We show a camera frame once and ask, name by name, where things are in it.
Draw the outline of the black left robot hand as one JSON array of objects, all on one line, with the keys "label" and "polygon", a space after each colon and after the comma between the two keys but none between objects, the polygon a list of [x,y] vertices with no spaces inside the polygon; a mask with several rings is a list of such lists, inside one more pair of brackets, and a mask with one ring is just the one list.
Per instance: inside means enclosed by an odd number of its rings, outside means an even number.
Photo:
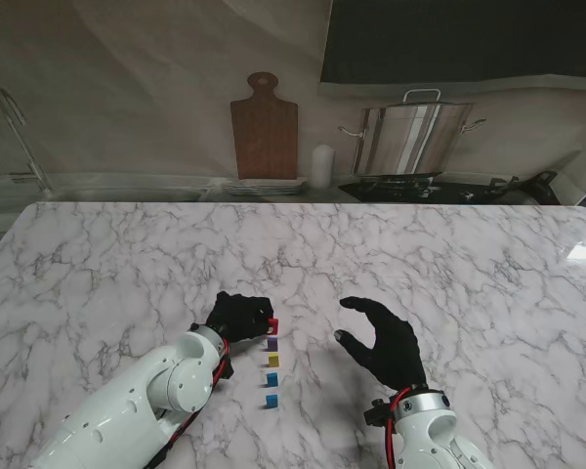
[{"label": "black left robot hand", "polygon": [[267,335],[272,326],[272,303],[267,297],[217,294],[213,310],[205,325],[229,343],[255,339]]}]

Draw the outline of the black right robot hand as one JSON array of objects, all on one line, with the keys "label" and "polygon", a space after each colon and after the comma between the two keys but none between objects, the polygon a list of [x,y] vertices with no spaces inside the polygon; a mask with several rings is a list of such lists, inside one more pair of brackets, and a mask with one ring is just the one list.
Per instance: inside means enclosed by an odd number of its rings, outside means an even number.
[{"label": "black right robot hand", "polygon": [[368,348],[350,332],[334,332],[337,342],[360,366],[380,383],[395,391],[408,386],[426,386],[427,377],[413,327],[383,304],[355,296],[340,300],[343,308],[363,313],[375,331],[375,342]]}]

